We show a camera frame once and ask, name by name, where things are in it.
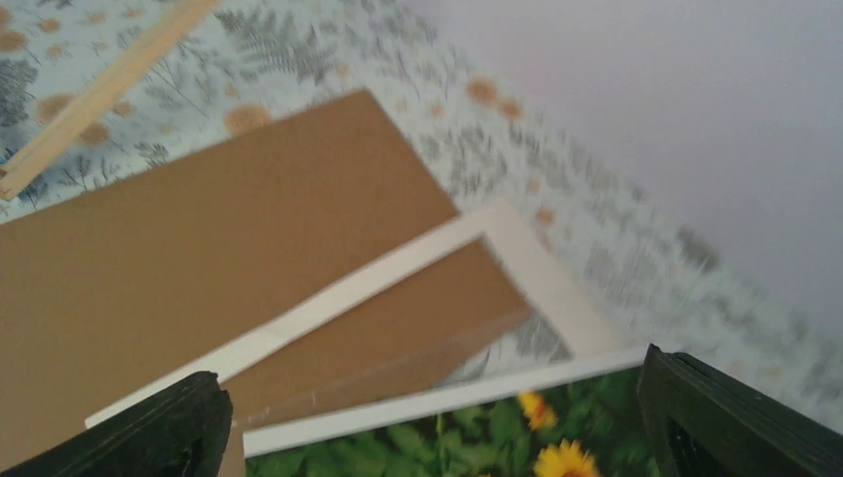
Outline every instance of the orange dot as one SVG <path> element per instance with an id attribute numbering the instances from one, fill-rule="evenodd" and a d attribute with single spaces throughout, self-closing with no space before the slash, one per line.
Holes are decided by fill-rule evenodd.
<path id="1" fill-rule="evenodd" d="M 9 13 L 9 10 L 0 7 L 0 30 L 6 28 L 6 25 L 9 24 L 9 21 L 12 19 L 12 14 Z"/>
<path id="2" fill-rule="evenodd" d="M 0 32 L 0 52 L 12 53 L 23 50 L 27 46 L 27 38 L 22 33 L 12 30 Z"/>
<path id="3" fill-rule="evenodd" d="M 91 13 L 87 16 L 86 23 L 89 25 L 99 25 L 100 23 L 105 21 L 105 14 L 104 13 Z"/>
<path id="4" fill-rule="evenodd" d="M 492 104 L 498 97 L 498 89 L 495 84 L 485 78 L 473 79 L 465 91 L 468 93 L 468 97 L 480 104 Z"/>
<path id="5" fill-rule="evenodd" d="M 47 124 L 62 112 L 74 96 L 67 92 L 54 94 L 38 101 L 35 116 L 42 124 Z"/>
<path id="6" fill-rule="evenodd" d="M 775 377 L 781 375 L 781 371 L 782 371 L 782 369 L 781 369 L 781 366 L 779 366 L 779 365 L 765 366 L 765 367 L 760 369 L 760 373 L 762 375 L 770 377 L 770 378 L 775 378 Z"/>
<path id="7" fill-rule="evenodd" d="M 120 117 L 130 116 L 134 112 L 134 106 L 129 101 L 121 101 L 111 108 L 111 112 Z"/>
<path id="8" fill-rule="evenodd" d="M 553 223 L 555 218 L 556 213 L 544 206 L 540 207 L 539 211 L 536 213 L 536 220 L 543 226 L 549 226 Z"/>
<path id="9" fill-rule="evenodd" d="M 240 97 L 240 94 L 238 93 L 237 88 L 231 83 L 226 84 L 225 93 L 226 93 L 226 96 L 229 96 L 229 97 Z"/>
<path id="10" fill-rule="evenodd" d="M 262 105 L 243 104 L 226 114 L 225 124 L 230 133 L 237 135 L 269 124 L 271 120 L 272 116 Z"/>
<path id="11" fill-rule="evenodd" d="M 95 122 L 82 133 L 80 141 L 86 146 L 95 146 L 107 141 L 109 137 L 108 128 Z"/>
<path id="12" fill-rule="evenodd" d="M 61 45 L 52 45 L 47 48 L 47 58 L 50 60 L 57 60 L 65 55 L 65 47 Z"/>
<path id="13" fill-rule="evenodd" d="M 62 24 L 55 18 L 49 18 L 39 25 L 41 31 L 44 33 L 55 33 L 62 29 Z"/>
<path id="14" fill-rule="evenodd" d="M 541 188 L 542 188 L 542 181 L 536 179 L 535 177 L 530 179 L 527 182 L 527 192 L 529 192 L 530 194 L 535 194 L 535 193 L 539 192 L 539 189 L 541 189 Z"/>
<path id="15" fill-rule="evenodd" d="M 521 117 L 521 105 L 515 102 L 514 99 L 505 99 L 498 104 L 498 110 L 504 116 L 510 119 L 518 119 Z"/>
<path id="16" fill-rule="evenodd" d="M 143 10 L 140 8 L 127 8 L 123 12 L 123 18 L 137 18 L 143 15 Z"/>

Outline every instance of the fern pattern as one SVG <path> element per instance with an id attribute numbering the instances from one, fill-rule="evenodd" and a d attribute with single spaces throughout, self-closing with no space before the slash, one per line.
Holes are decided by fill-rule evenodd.
<path id="1" fill-rule="evenodd" d="M 116 44 L 125 50 L 141 33 L 143 29 L 136 25 L 119 30 Z M 234 62 L 221 58 L 203 40 L 188 36 L 149 70 L 143 89 L 162 109 L 176 111 L 188 105 L 207 116 L 207 106 L 220 94 L 219 76 L 231 80 Z"/>
<path id="2" fill-rule="evenodd" d="M 506 158 L 495 138 L 479 125 L 424 134 L 419 138 L 419 146 L 425 162 L 449 165 L 446 190 L 451 197 L 493 194 L 506 178 Z M 458 160 L 442 160 L 451 157 Z"/>
<path id="3" fill-rule="evenodd" d="M 284 72 L 296 75 L 299 82 L 312 79 L 320 84 L 335 66 L 333 57 L 337 46 L 320 48 L 313 26 L 307 35 L 299 38 L 291 12 L 287 12 L 280 24 L 275 11 L 262 18 L 258 8 L 250 13 L 238 10 L 215 16 L 232 39 L 235 50 L 242 55 L 241 75 L 245 80 Z"/>
<path id="4" fill-rule="evenodd" d="M 27 87 L 38 71 L 27 60 L 0 60 L 0 126 L 14 126 L 27 119 L 27 103 L 32 97 Z"/>
<path id="5" fill-rule="evenodd" d="M 73 7 L 74 3 L 71 0 L 38 0 L 38 6 L 42 7 L 49 3 L 56 4 L 56 8 L 62 9 L 66 7 Z"/>

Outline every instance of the green leaf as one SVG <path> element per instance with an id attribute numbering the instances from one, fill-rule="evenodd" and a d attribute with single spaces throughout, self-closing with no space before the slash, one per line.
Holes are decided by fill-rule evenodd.
<path id="1" fill-rule="evenodd" d="M 471 473 L 471 468 L 465 462 L 458 460 L 451 460 L 448 465 L 445 475 L 452 475 L 454 477 L 463 477 Z"/>
<path id="2" fill-rule="evenodd" d="M 341 477 L 342 467 L 334 459 L 328 444 L 317 442 L 304 448 L 307 477 Z"/>
<path id="3" fill-rule="evenodd" d="M 462 445 L 462 435 L 456 429 L 451 429 L 442 435 L 439 440 L 445 449 L 453 449 Z"/>
<path id="4" fill-rule="evenodd" d="M 503 445 L 527 434 L 527 427 L 521 418 L 521 410 L 510 399 L 500 400 L 489 411 L 489 432 L 492 441 Z"/>
<path id="5" fill-rule="evenodd" d="M 461 445 L 450 449 L 454 459 L 468 465 L 472 473 L 484 467 L 491 467 L 497 460 L 497 448 L 489 444 Z"/>
<path id="6" fill-rule="evenodd" d="M 432 477 L 424 470 L 424 466 L 409 457 L 400 454 L 390 454 L 387 458 L 387 468 L 384 477 Z"/>
<path id="7" fill-rule="evenodd" d="M 590 399 L 580 399 L 571 404 L 571 408 L 568 410 L 567 419 L 573 420 L 582 420 L 589 415 L 591 412 L 591 407 L 593 406 L 593 401 Z"/>
<path id="8" fill-rule="evenodd" d="M 647 457 L 647 447 L 638 439 L 627 439 L 611 451 L 612 465 L 636 464 Z"/>
<path id="9" fill-rule="evenodd" d="M 621 412 L 635 402 L 635 383 L 637 380 L 637 370 L 612 373 L 599 379 L 595 391 L 605 403 Z"/>
<path id="10" fill-rule="evenodd" d="M 656 464 L 656 459 L 652 457 L 647 462 L 647 473 L 650 477 L 659 477 L 661 475 L 661 472 L 658 470 L 658 464 Z"/>
<path id="11" fill-rule="evenodd" d="M 568 435 L 577 435 L 580 427 L 574 420 L 563 421 L 551 428 L 539 429 L 536 431 L 536 437 L 542 444 L 559 444 L 562 439 Z"/>
<path id="12" fill-rule="evenodd" d="M 600 436 L 608 435 L 614 426 L 614 419 L 611 414 L 605 411 L 599 411 L 594 416 L 594 423 L 591 430 Z"/>
<path id="13" fill-rule="evenodd" d="M 567 385 L 566 388 L 568 389 L 568 398 L 571 401 L 576 402 L 580 398 L 583 397 L 583 393 L 586 390 L 586 384 L 585 383 L 571 383 L 571 384 Z"/>
<path id="14" fill-rule="evenodd" d="M 556 409 L 562 409 L 568 407 L 568 393 L 566 392 L 565 388 L 558 387 L 558 388 L 550 388 L 549 390 L 542 391 L 542 396 L 545 398 L 545 401 Z"/>
<path id="15" fill-rule="evenodd" d="M 497 456 L 497 459 L 495 459 L 495 463 L 501 469 L 509 469 L 511 467 L 511 465 L 510 465 L 510 459 L 511 458 L 512 458 L 512 443 L 507 442 L 507 443 L 503 444 L 503 447 L 501 447 L 500 450 L 498 450 L 498 456 Z"/>
<path id="16" fill-rule="evenodd" d="M 391 425 L 387 427 L 387 433 L 404 454 L 425 464 L 436 458 L 431 446 L 414 427 L 407 424 Z"/>
<path id="17" fill-rule="evenodd" d="M 530 435 L 523 435 L 512 441 L 512 473 L 522 473 L 530 460 Z"/>
<path id="18" fill-rule="evenodd" d="M 282 450 L 247 460 L 249 477 L 288 477 L 295 475 L 304 459 L 303 449 Z"/>
<path id="19" fill-rule="evenodd" d="M 380 477 L 387 467 L 387 454 L 373 452 L 367 443 L 354 445 L 348 440 L 339 440 L 331 444 L 331 451 L 342 461 L 347 475 Z"/>
<path id="20" fill-rule="evenodd" d="M 482 433 L 482 428 L 477 423 L 477 419 L 484 416 L 485 411 L 479 405 L 455 410 L 451 415 L 453 416 L 453 420 L 461 425 L 468 435 L 476 437 Z"/>
<path id="21" fill-rule="evenodd" d="M 373 430 L 364 430 L 362 432 L 358 432 L 352 435 L 351 438 L 356 440 L 357 442 L 375 442 L 377 440 L 375 437 L 375 431 Z"/>

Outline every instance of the yellow flower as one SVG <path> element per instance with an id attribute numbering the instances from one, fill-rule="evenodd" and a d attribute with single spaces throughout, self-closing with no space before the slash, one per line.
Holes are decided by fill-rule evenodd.
<path id="1" fill-rule="evenodd" d="M 577 441 L 542 449 L 533 470 L 537 477 L 600 477 L 594 458 L 582 452 Z"/>
<path id="2" fill-rule="evenodd" d="M 538 393 L 519 393 L 518 402 L 524 409 L 524 416 L 530 419 L 530 428 L 533 430 L 553 427 L 559 421 L 556 413 Z"/>

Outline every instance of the cardboard sheet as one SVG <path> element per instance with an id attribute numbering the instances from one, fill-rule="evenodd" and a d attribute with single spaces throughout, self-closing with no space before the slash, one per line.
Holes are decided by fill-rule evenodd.
<path id="1" fill-rule="evenodd" d="M 0 468 L 455 215 L 358 92 L 0 227 Z M 236 418 L 519 309 L 470 244 L 229 381 Z M 430 386 L 488 341 L 359 401 Z"/>

